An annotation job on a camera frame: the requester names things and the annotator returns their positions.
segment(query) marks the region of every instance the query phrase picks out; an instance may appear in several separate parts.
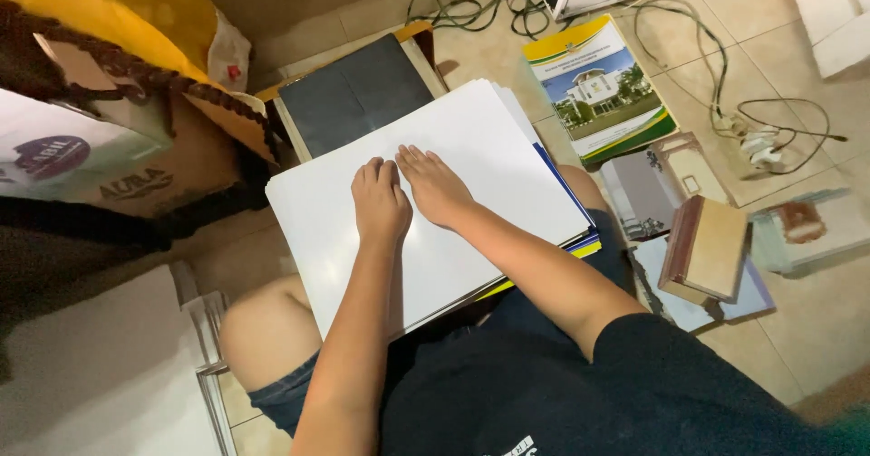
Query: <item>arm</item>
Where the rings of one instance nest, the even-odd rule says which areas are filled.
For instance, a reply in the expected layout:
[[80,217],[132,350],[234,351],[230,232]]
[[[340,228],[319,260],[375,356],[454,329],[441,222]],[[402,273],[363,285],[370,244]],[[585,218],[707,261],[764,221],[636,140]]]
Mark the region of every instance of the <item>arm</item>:
[[479,250],[564,330],[588,359],[615,318],[647,312],[592,266],[517,228],[476,203],[462,181],[432,152],[399,147],[397,163],[420,213],[451,228]]
[[305,403],[293,456],[374,454],[384,388],[387,312],[411,206],[396,165],[373,159],[354,177],[359,250]]

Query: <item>hand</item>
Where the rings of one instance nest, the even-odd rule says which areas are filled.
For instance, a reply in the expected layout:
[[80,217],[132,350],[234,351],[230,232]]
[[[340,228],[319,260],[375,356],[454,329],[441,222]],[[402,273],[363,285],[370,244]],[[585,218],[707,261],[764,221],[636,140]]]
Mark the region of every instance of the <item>hand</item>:
[[398,187],[396,162],[374,157],[354,175],[351,193],[359,242],[386,240],[395,246],[411,224],[411,203]]
[[400,145],[396,162],[411,184],[417,209],[430,222],[455,229],[454,220],[477,204],[462,179],[435,152]]

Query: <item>green and yellow book cover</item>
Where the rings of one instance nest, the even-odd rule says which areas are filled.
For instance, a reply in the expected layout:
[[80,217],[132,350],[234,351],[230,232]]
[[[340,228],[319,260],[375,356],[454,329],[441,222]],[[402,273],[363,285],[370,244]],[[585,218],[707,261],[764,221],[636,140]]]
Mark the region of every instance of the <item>green and yellow book cover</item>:
[[610,15],[529,43],[523,54],[584,165],[677,130]]

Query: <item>red tag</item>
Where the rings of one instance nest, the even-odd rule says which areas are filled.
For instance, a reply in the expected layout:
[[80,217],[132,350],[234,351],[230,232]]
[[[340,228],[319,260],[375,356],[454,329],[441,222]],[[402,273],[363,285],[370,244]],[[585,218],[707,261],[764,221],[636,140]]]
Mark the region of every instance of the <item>red tag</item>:
[[226,68],[226,72],[230,75],[230,80],[235,81],[239,75],[242,74],[242,71],[238,69],[238,65],[230,65]]

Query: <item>yellow bag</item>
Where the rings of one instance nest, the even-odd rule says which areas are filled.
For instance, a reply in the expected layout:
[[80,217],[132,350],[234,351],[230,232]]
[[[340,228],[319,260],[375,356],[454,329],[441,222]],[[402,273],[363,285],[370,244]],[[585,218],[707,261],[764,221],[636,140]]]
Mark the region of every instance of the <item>yellow bag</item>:
[[210,0],[12,0],[25,11],[115,43],[160,68],[222,88],[208,76],[218,29]]

